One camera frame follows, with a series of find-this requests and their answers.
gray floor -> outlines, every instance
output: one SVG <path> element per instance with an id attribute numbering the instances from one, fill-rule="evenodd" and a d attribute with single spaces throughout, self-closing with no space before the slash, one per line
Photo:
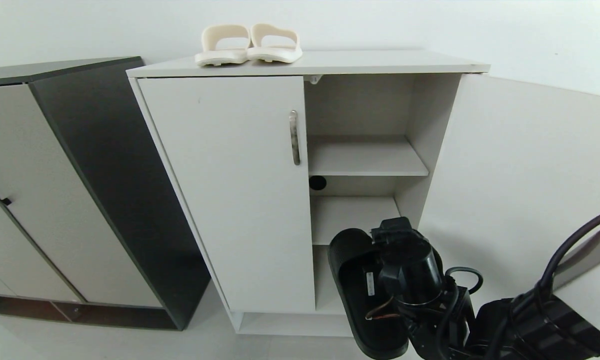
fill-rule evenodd
<path id="1" fill-rule="evenodd" d="M 0 316 L 0 360 L 366 360 L 352 338 L 235 335 L 211 285 L 184 332 Z M 414 354 L 403 359 L 415 360 Z"/>

open shelf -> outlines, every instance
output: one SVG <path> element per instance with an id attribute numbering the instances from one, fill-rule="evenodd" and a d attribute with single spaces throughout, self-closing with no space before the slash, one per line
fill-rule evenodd
<path id="1" fill-rule="evenodd" d="M 329 267 L 329 247 L 313 247 L 315 276 L 315 312 L 325 315 L 345 315 L 338 288 Z"/>
<path id="2" fill-rule="evenodd" d="M 245 312 L 239 334 L 298 337 L 351 337 L 346 315 L 264 314 Z"/>
<path id="3" fill-rule="evenodd" d="M 427 176 L 404 136 L 310 136 L 309 175 Z"/>
<path id="4" fill-rule="evenodd" d="M 389 196 L 312 196 L 311 232 L 314 245 L 327 245 L 340 231 L 358 228 L 370 231 L 384 219 L 399 217 Z"/>

white cabinet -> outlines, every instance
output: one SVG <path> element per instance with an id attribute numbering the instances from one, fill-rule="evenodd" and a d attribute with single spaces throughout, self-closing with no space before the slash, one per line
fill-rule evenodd
<path id="1" fill-rule="evenodd" d="M 330 240 L 398 216 L 418 226 L 462 74 L 488 69 L 396 50 L 127 71 L 239 333 L 351 336 Z"/>
<path id="2" fill-rule="evenodd" d="M 302 77 L 139 82 L 229 308 L 313 312 Z"/>

cabinet side panel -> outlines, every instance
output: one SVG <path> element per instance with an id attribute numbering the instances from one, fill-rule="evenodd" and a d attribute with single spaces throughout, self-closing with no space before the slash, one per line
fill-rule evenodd
<path id="1" fill-rule="evenodd" d="M 210 276 L 126 77 L 142 64 L 78 71 L 34 89 L 98 207 L 183 328 Z"/>
<path id="2" fill-rule="evenodd" d="M 18 223 L 88 301 L 161 306 L 27 85 L 0 86 L 0 191 Z"/>
<path id="3" fill-rule="evenodd" d="M 416 76 L 406 136 L 426 168 L 426 177 L 398 178 L 395 202 L 400 214 L 418 227 L 426 196 L 435 173 L 446 125 L 461 74 L 423 73 Z"/>

white wall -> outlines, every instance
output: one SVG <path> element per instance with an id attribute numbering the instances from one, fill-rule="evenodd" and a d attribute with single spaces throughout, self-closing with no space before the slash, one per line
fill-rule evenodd
<path id="1" fill-rule="evenodd" d="M 200 49 L 204 27 L 271 22 L 305 49 L 423 47 L 492 75 L 600 94 L 600 1 L 0 0 L 0 66 Z"/>
<path id="2" fill-rule="evenodd" d="M 423 47 L 490 63 L 492 76 L 600 95 L 600 1 L 0 0 L 0 66 L 123 55 L 141 55 L 154 63 L 195 54 L 200 50 L 201 30 L 208 25 L 256 22 L 297 30 L 305 50 Z M 544 128 L 554 125 L 557 132 L 561 130 L 559 118 L 543 121 Z M 570 129 L 560 141 L 541 136 L 525 139 L 533 141 L 526 144 L 527 151 L 585 139 L 584 146 L 574 150 L 583 152 L 579 161 L 585 162 L 582 159 L 588 154 L 600 154 L 599 147 L 593 151 L 600 132 L 591 128 L 589 119 L 582 119 L 580 130 Z M 501 134 L 507 127 L 495 124 L 489 130 Z M 453 144 L 473 141 L 467 132 L 451 135 L 456 136 Z M 498 151 L 505 158 L 515 148 L 500 147 Z M 458 157 L 446 161 L 456 160 L 470 161 Z M 520 161 L 523 159 L 515 166 L 523 169 Z M 556 164 L 567 161 L 567 153 L 556 155 Z M 568 169 L 577 167 L 570 164 Z M 475 174 L 479 183 L 501 179 L 506 170 L 475 162 L 457 171 Z M 537 168 L 528 176 L 541 178 L 542 171 Z M 504 202 L 468 203 L 462 211 L 447 208 L 441 195 L 450 196 L 453 202 L 455 192 L 442 191 L 442 187 L 453 186 L 458 193 L 467 187 L 434 183 L 431 196 L 437 201 L 426 212 L 444 224 L 423 225 L 443 237 L 432 238 L 434 243 L 459 242 L 459 247 L 464 247 L 449 255 L 453 260 L 447 265 L 462 262 L 470 266 L 471 261 L 480 261 L 476 258 L 480 252 L 471 254 L 471 247 L 476 246 L 472 239 L 488 244 L 489 249 L 494 248 L 492 244 L 527 239 L 522 242 L 528 247 L 527 253 L 504 250 L 507 246 L 488 253 L 490 262 L 501 264 L 497 279 L 520 278 L 511 286 L 494 284 L 487 278 L 485 292 L 478 293 L 476 302 L 513 296 L 533 284 L 543 261 L 570 231 L 600 212 L 600 169 L 590 175 L 595 180 L 589 186 L 565 176 L 562 188 L 569 193 L 562 196 L 537 191 L 536 196 L 522 200 L 529 208 L 542 209 L 530 212 L 531 217 L 523 206 L 510 208 Z M 446 176 L 453 178 L 452 173 Z M 591 197 L 592 192 L 599 194 Z M 492 223 L 481 223 L 482 218 L 492 219 L 487 215 L 494 210 L 510 218 L 510 223 L 503 220 L 495 230 Z M 525 220 L 523 226 L 517 226 L 520 218 Z M 530 261 L 528 254 L 535 250 L 539 255 Z"/>

